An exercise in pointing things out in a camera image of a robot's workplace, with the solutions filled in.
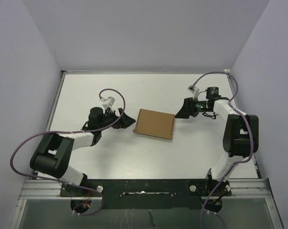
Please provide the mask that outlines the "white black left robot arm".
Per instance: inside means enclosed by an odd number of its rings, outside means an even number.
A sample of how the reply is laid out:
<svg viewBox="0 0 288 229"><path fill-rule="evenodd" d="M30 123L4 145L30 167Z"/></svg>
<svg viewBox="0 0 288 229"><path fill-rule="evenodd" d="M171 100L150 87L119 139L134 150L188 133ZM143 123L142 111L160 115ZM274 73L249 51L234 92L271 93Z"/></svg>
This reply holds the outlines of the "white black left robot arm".
<svg viewBox="0 0 288 229"><path fill-rule="evenodd" d="M77 196L83 196L88 190L87 175L69 166L71 154L76 149L98 143L102 132L92 133L92 130L110 124L113 124L114 129L126 129L136 122L122 108L118 111L121 117L109 108L103 110L101 107L93 107L80 133L45 134L30 160L30 168L71 184L71 191Z"/></svg>

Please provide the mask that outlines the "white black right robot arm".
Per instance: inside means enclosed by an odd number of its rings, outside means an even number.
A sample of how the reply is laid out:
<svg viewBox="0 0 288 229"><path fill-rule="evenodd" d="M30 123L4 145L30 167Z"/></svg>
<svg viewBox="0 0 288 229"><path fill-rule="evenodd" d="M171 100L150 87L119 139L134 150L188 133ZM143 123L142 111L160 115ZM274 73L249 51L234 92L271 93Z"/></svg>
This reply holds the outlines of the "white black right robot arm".
<svg viewBox="0 0 288 229"><path fill-rule="evenodd" d="M217 116L225 121L223 136L224 154L220 157L215 166L209 169L206 181L203 183L204 191L214 195L225 187L234 168L244 164L258 150L259 143L259 119L256 115L247 114L231 104L231 99L219 95L218 87L208 87L204 101L198 100L199 89L189 86L188 90L192 97L185 98L181 109L175 115L176 119L189 119L198 114L211 118Z"/></svg>

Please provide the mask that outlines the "brown cardboard box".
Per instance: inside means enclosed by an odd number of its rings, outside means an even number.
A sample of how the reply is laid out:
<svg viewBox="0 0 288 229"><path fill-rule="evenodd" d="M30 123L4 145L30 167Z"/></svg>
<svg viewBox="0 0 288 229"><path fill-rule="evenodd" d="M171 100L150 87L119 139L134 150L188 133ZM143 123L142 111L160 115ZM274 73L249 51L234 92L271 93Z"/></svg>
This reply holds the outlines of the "brown cardboard box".
<svg viewBox="0 0 288 229"><path fill-rule="evenodd" d="M140 109L133 132L135 134L172 140L174 121L174 114Z"/></svg>

